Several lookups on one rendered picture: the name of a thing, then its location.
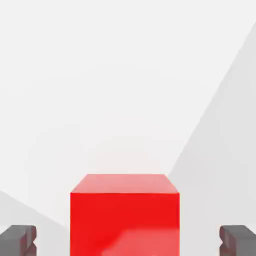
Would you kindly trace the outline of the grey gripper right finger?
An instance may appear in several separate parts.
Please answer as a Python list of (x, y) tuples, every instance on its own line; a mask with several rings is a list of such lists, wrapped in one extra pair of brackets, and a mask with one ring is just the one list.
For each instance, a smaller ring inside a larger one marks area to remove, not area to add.
[(245, 225), (222, 225), (219, 256), (256, 256), (256, 234)]

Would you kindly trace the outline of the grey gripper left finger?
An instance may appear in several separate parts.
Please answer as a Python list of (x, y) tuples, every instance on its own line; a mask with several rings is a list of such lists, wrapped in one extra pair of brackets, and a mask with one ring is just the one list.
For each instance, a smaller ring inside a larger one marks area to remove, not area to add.
[(37, 256), (34, 225), (11, 225), (0, 234), (0, 256)]

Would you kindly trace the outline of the small red cube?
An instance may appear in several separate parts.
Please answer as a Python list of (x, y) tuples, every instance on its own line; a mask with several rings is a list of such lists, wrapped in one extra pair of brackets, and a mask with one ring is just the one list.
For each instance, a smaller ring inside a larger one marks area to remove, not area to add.
[(87, 174), (70, 193), (70, 256), (180, 256), (180, 194), (163, 174)]

